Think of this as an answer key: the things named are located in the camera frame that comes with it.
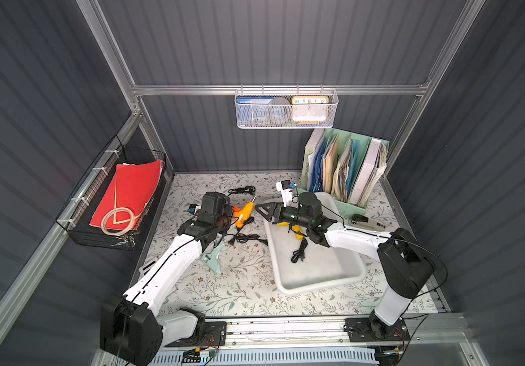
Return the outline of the yellow hot glue gun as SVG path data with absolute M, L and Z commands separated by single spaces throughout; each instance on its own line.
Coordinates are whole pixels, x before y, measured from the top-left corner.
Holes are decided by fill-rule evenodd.
M 299 247 L 291 255 L 291 262 L 304 262 L 305 260 L 305 250 L 308 247 L 307 236 L 303 233 L 299 225 L 290 224 L 287 222 L 282 222 L 278 224 L 279 227 L 287 227 L 288 232 L 293 232 L 296 239 L 299 241 Z

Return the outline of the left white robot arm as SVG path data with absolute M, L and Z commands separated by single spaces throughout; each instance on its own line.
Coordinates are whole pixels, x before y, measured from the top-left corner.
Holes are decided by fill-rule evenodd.
M 186 307 L 160 317 L 165 300 L 185 271 L 236 221 L 230 198 L 206 192 L 192 217 L 177 230 L 169 248 L 121 296 L 102 306 L 99 348 L 132 365 L 147 365 L 161 346 L 205 339 L 205 317 Z

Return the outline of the mint green glue gun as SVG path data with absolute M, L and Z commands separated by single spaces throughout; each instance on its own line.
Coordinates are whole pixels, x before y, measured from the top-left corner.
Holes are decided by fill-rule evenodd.
M 210 251 L 210 253 L 204 253 L 201 256 L 201 261 L 203 264 L 217 275 L 222 274 L 222 265 L 219 261 L 219 256 L 226 249 L 226 247 L 226 243 L 221 240 L 219 244 L 216 245 L 212 251 Z

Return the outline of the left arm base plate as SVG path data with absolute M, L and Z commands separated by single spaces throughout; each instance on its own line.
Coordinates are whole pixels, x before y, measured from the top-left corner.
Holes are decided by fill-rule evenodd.
M 186 339 L 179 339 L 169 343 L 163 342 L 163 347 L 213 347 L 224 346 L 227 337 L 227 322 L 206 319 L 198 324 L 194 334 Z

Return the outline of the orange hot glue gun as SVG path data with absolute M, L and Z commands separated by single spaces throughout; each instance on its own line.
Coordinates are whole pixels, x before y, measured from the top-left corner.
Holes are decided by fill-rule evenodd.
M 243 208 L 234 206 L 232 218 L 234 219 L 234 225 L 236 228 L 241 229 L 245 225 L 246 221 L 250 218 L 253 209 L 253 201 L 247 202 Z

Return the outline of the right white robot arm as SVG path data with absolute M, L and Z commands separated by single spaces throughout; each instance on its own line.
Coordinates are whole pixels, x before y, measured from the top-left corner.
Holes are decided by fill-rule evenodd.
M 370 321 L 376 326 L 393 327 L 434 273 L 434 264 L 420 253 L 423 248 L 416 244 L 409 231 L 398 228 L 385 232 L 348 227 L 334 210 L 330 209 L 330 214 L 325 215 L 326 208 L 313 192 L 301 193 L 294 205 L 268 202 L 255 206 L 269 223 L 301 227 L 303 237 L 314 244 L 346 249 L 380 262 L 387 288 L 372 311 Z

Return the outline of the white plastic storage box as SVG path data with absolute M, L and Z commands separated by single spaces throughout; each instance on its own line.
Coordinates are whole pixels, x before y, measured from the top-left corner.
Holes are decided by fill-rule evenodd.
M 278 290 L 288 296 L 338 285 L 361 282 L 366 277 L 365 264 L 358 253 L 332 249 L 309 242 L 305 259 L 291 261 L 300 247 L 300 239 L 288 227 L 263 221 L 270 248 L 273 274 Z

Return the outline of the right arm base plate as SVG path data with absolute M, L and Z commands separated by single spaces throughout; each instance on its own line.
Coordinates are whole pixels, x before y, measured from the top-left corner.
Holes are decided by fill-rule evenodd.
M 346 318 L 343 331 L 351 343 L 403 342 L 411 338 L 402 318 L 392 325 L 386 325 L 378 317 Z

